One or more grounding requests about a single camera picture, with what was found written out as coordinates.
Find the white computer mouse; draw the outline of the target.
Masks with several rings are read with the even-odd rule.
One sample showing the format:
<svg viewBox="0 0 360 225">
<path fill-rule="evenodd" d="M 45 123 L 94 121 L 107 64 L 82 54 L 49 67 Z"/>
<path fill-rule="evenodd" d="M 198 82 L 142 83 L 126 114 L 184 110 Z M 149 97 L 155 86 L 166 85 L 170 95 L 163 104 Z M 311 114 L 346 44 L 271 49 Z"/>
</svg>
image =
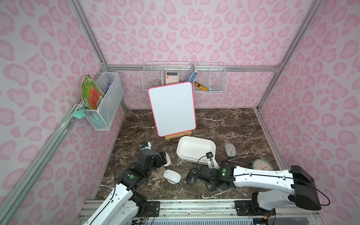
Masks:
<svg viewBox="0 0 360 225">
<path fill-rule="evenodd" d="M 165 156 L 166 156 L 166 163 L 164 164 L 164 166 L 168 167 L 171 164 L 171 159 L 170 159 L 170 156 L 168 155 L 168 153 L 165 153 Z"/>
<path fill-rule="evenodd" d="M 170 183 L 170 184 L 177 184 L 181 181 L 181 175 L 173 170 L 165 170 L 163 173 L 163 177 Z"/>
</svg>

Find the black computer mouse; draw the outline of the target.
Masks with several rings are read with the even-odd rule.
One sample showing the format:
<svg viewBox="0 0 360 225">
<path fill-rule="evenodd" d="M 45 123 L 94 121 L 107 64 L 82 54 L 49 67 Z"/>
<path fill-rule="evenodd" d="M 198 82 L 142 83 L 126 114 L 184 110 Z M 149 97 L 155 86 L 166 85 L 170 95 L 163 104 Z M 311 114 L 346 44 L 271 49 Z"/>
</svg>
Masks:
<svg viewBox="0 0 360 225">
<path fill-rule="evenodd" d="M 197 177 L 198 177 L 197 169 L 192 168 L 186 177 L 186 183 L 188 183 L 189 185 L 194 185 L 195 182 L 197 181 Z"/>
</svg>

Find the white plastic storage box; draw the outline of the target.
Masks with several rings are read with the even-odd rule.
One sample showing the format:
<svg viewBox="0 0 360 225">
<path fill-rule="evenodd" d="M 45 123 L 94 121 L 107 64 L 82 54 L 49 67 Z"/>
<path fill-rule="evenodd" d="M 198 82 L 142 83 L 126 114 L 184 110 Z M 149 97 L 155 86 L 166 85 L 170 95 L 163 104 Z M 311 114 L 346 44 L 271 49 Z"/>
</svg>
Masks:
<svg viewBox="0 0 360 225">
<path fill-rule="evenodd" d="M 179 140 L 177 155 L 181 160 L 196 163 L 200 157 L 199 164 L 208 165 L 206 153 L 212 152 L 216 155 L 216 145 L 213 141 L 191 136 L 184 136 Z"/>
</svg>

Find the grey computer mouse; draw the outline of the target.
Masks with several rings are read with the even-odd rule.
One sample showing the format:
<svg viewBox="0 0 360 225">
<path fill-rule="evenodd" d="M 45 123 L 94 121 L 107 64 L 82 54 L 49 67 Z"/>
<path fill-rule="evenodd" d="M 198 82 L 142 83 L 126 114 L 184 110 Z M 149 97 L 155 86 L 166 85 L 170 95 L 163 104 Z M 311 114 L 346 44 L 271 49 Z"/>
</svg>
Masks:
<svg viewBox="0 0 360 225">
<path fill-rule="evenodd" d="M 236 148 L 232 143 L 225 143 L 224 149 L 228 157 L 235 157 L 236 155 Z"/>
</svg>

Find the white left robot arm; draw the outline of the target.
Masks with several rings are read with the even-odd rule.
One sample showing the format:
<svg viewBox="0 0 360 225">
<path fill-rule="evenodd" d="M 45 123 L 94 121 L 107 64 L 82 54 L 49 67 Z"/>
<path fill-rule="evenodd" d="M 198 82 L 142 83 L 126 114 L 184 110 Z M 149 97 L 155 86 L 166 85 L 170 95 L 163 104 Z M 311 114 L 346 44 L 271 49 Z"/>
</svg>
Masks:
<svg viewBox="0 0 360 225">
<path fill-rule="evenodd" d="M 125 225 L 137 215 L 142 215 L 147 199 L 137 193 L 138 189 L 153 171 L 170 163 L 169 155 L 165 152 L 156 153 L 148 147 L 141 150 L 137 161 L 116 179 L 109 196 L 85 224 Z"/>
</svg>

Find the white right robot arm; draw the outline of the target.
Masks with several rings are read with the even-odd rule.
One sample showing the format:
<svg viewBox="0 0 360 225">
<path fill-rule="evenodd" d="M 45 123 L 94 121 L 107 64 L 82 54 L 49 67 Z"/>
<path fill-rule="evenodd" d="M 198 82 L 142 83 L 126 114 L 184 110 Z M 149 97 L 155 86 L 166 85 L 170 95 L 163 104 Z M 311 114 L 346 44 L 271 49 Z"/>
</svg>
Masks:
<svg viewBox="0 0 360 225">
<path fill-rule="evenodd" d="M 241 187 L 264 188 L 264 192 L 252 194 L 250 205 L 254 211 L 270 211 L 288 205 L 296 205 L 309 211 L 319 211 L 322 208 L 315 179 L 300 166 L 292 166 L 289 170 L 265 171 L 223 161 L 219 168 L 201 166 L 190 170 L 187 182 L 193 184 L 197 180 L 203 181 L 209 191 Z"/>
</svg>

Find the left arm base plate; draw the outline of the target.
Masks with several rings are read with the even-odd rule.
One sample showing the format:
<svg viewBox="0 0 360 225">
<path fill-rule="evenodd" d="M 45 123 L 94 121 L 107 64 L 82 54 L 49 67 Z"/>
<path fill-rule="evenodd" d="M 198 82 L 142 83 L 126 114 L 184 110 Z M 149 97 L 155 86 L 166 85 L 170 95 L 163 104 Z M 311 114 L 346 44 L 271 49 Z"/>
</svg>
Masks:
<svg viewBox="0 0 360 225">
<path fill-rule="evenodd" d="M 159 217 L 160 201 L 147 201 L 139 206 L 136 217 Z"/>
</svg>

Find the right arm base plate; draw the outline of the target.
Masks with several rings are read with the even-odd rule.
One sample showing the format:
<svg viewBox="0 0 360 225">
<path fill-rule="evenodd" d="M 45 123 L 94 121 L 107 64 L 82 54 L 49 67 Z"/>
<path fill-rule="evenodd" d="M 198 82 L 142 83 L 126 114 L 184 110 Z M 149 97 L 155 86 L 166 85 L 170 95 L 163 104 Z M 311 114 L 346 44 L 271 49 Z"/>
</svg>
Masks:
<svg viewBox="0 0 360 225">
<path fill-rule="evenodd" d="M 276 215 L 276 210 L 265 210 L 258 206 L 257 202 L 252 205 L 251 200 L 238 200 L 234 202 L 237 216 L 263 216 L 271 217 Z"/>
</svg>

